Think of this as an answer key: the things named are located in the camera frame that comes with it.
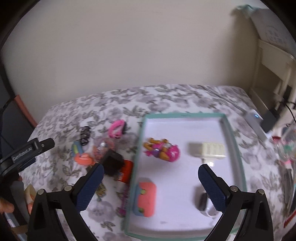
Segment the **person's left hand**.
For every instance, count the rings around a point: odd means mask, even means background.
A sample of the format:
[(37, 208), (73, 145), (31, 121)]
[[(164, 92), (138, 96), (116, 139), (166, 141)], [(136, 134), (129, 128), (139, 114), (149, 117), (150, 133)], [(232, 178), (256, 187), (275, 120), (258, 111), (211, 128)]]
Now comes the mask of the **person's left hand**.
[(3, 214), (4, 212), (13, 213), (14, 210), (15, 210), (14, 205), (4, 198), (3, 187), (1, 185), (1, 214)]

